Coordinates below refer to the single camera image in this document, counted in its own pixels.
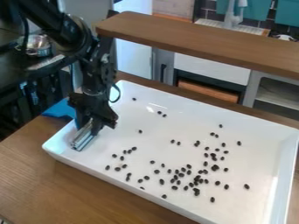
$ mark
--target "faucet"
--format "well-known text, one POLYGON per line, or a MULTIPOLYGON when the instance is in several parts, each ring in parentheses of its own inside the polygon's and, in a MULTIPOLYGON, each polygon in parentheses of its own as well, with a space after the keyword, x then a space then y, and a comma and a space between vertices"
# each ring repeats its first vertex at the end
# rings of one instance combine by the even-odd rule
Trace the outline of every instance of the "faucet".
POLYGON ((243 22, 243 14, 244 8, 248 6, 247 0, 239 0, 239 7, 240 7, 240 15, 234 15, 234 5, 236 0, 229 0, 226 18, 224 22, 224 28, 231 30, 234 26, 238 25, 239 23, 243 22))

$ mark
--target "wall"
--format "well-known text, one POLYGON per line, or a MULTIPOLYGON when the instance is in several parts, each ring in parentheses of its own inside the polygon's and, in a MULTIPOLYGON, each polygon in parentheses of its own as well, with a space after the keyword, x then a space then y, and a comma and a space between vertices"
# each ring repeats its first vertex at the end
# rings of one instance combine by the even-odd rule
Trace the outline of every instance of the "wall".
MULTIPOLYGON (((195 19, 207 18, 211 20, 224 21, 225 16, 216 13, 216 3, 217 0, 195 0, 195 9, 194 9, 195 19)), ((277 0, 273 0, 266 21, 257 21, 257 20, 244 18, 242 24, 274 30, 275 32, 278 33, 290 34, 292 36, 299 37, 298 27, 275 23, 276 4, 277 4, 277 0)))
POLYGON ((153 13, 192 19, 194 0, 153 0, 153 13))

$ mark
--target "black bean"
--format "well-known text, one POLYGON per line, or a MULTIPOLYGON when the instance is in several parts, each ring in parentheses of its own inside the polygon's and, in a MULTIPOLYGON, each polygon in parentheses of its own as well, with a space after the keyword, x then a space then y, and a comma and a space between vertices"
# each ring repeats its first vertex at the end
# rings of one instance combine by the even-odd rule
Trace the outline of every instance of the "black bean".
POLYGON ((244 184, 245 189, 249 190, 250 186, 248 184, 244 184))

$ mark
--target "blue cloth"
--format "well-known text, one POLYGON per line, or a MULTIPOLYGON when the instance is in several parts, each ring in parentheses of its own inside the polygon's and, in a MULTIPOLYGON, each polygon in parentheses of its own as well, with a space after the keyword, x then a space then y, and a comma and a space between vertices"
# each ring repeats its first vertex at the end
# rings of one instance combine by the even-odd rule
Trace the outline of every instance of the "blue cloth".
POLYGON ((275 22, 282 25, 299 26, 299 0, 279 0, 275 22))
MULTIPOLYGON (((244 18, 266 21, 272 0, 247 0, 248 6, 244 9, 244 18)), ((217 0, 217 13, 226 14, 229 0, 217 0)), ((240 14, 239 0, 235 2, 235 13, 240 14)))
POLYGON ((72 119, 76 118, 76 112, 74 108, 67 105, 67 100, 59 101, 55 105, 51 106, 43 113, 43 116, 63 117, 70 116, 72 119))

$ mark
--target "white rectangular tray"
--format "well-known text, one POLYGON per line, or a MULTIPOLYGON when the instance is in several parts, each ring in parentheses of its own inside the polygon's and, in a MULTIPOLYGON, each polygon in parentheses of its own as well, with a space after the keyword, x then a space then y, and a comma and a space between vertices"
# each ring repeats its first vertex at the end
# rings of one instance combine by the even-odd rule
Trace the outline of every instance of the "white rectangular tray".
POLYGON ((76 132, 70 122, 43 148, 54 158, 77 169, 135 193, 160 206, 202 224, 285 223, 295 169, 298 130, 274 122, 214 107, 127 81, 119 81, 122 98, 112 105, 119 115, 116 129, 104 128, 81 152, 70 148, 76 132), (211 136, 214 132, 219 138, 211 136), (181 145, 170 143, 180 141, 181 145), (199 147, 194 143, 199 140, 199 147), (132 147, 137 150, 123 155, 132 147), (204 153, 216 153, 224 161, 214 162, 204 153), (128 165, 115 171, 115 167, 128 165), (220 169, 212 171, 217 164, 220 169), (178 190, 170 183, 176 169, 191 165, 192 175, 181 178, 178 190), (209 184, 198 186, 200 195, 189 188, 198 170, 206 169, 209 184), (127 173, 132 176, 126 182, 127 173), (149 176, 150 180, 138 179, 149 176))

